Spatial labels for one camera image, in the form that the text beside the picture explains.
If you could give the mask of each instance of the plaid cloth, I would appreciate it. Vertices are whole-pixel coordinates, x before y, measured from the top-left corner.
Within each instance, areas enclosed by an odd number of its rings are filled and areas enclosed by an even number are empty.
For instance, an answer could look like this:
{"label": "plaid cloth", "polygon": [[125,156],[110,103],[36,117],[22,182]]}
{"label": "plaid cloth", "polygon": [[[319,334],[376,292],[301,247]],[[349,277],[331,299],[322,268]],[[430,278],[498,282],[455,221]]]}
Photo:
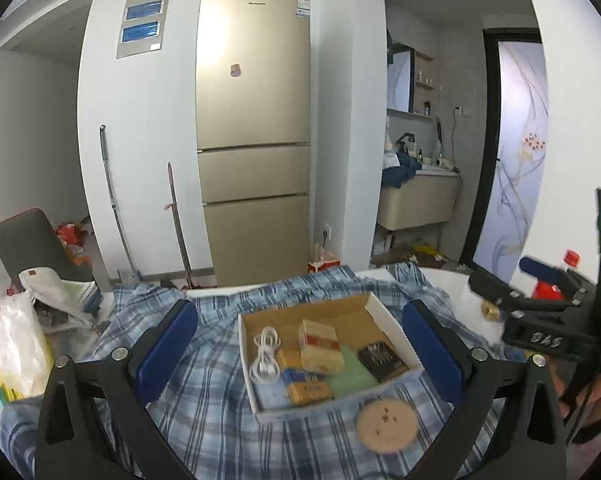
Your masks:
{"label": "plaid cloth", "polygon": [[[309,418],[260,425],[250,411],[239,357],[236,318],[264,308],[335,300],[373,292],[400,320],[402,306],[420,299],[468,346],[488,343],[458,323],[449,297],[434,288],[418,267],[388,267],[397,282],[360,279],[348,267],[290,278],[232,296],[197,298],[196,336],[184,352],[161,398],[148,412],[170,446],[194,475],[215,479],[347,479],[402,478],[420,459],[452,413],[439,399],[426,373],[400,382],[384,397],[398,397],[417,411],[418,436],[393,454],[375,454],[356,436],[356,416],[362,407],[343,406]],[[94,352],[103,358],[118,346],[132,346],[155,326],[181,297],[175,290],[150,285],[116,290],[114,321]],[[503,346],[490,348],[504,358]],[[501,402],[495,401],[459,475],[476,468],[496,427]],[[0,446],[25,478],[33,478],[35,433],[40,399],[10,404],[3,415]],[[99,409],[120,462],[139,474],[133,457],[120,440],[104,401]]]}

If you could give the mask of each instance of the white cable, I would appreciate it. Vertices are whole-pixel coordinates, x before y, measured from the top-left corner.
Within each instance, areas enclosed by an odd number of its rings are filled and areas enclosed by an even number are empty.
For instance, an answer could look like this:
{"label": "white cable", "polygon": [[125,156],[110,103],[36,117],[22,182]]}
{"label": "white cable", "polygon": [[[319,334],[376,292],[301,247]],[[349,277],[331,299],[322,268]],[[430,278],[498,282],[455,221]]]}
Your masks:
{"label": "white cable", "polygon": [[249,377],[256,384],[273,383],[280,377],[280,367],[274,357],[280,348],[278,333],[273,327],[266,326],[255,336],[254,344],[258,347],[258,355],[249,369]]}

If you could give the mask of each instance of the open box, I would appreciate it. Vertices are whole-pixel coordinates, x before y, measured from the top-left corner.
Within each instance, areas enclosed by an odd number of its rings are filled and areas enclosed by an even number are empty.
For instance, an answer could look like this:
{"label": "open box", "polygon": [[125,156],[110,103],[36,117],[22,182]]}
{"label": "open box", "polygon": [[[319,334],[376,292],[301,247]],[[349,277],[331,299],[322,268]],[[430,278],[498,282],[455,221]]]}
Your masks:
{"label": "open box", "polygon": [[[249,367],[257,354],[254,336],[260,334],[264,327],[272,326],[278,333],[281,348],[299,350],[298,327],[303,319],[333,326],[337,331],[339,344],[349,346],[354,354],[371,343],[385,341],[407,365],[408,370],[378,386],[338,399],[325,400],[298,408],[262,410],[254,385],[249,379]],[[405,378],[417,378],[423,371],[423,365],[402,327],[372,293],[343,300],[300,304],[290,308],[262,310],[247,314],[247,316],[241,315],[238,316],[238,337],[249,405],[256,420],[261,424],[303,418],[323,410],[342,407],[344,403],[358,403],[382,394],[397,381],[404,381]]]}

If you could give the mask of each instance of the bolt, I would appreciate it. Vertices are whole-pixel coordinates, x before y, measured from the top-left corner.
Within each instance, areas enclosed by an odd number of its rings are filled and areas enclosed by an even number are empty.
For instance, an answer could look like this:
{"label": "bolt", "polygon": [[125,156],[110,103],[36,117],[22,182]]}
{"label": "bolt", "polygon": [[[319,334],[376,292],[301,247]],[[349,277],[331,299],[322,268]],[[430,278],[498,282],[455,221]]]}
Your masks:
{"label": "bolt", "polygon": [[127,357],[127,354],[129,354],[127,348],[125,348],[124,346],[119,346],[112,352],[112,359],[114,361],[122,361]]}
{"label": "bolt", "polygon": [[476,359],[476,361],[487,361],[489,354],[487,354],[487,351],[485,351],[484,348],[476,347],[472,348],[471,356]]}
{"label": "bolt", "polygon": [[67,365],[67,363],[69,363],[69,357],[66,355],[61,355],[58,359],[56,359],[54,365],[56,368],[63,368],[63,366]]}
{"label": "bolt", "polygon": [[547,360],[541,354],[534,354],[532,356],[532,362],[538,367],[544,367],[547,364]]}

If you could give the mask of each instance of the refrigerator door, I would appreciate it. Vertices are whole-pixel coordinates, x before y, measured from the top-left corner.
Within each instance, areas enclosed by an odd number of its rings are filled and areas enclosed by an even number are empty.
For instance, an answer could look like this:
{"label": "refrigerator door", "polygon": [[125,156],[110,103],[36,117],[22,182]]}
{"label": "refrigerator door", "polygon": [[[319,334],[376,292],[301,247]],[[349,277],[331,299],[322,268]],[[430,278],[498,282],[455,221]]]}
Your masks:
{"label": "refrigerator door", "polygon": [[307,195],[206,205],[204,211],[218,286],[307,272]]}
{"label": "refrigerator door", "polygon": [[199,150],[309,142],[309,17],[298,0],[200,0]]}
{"label": "refrigerator door", "polygon": [[207,203],[309,192],[309,146],[206,152],[198,168]]}

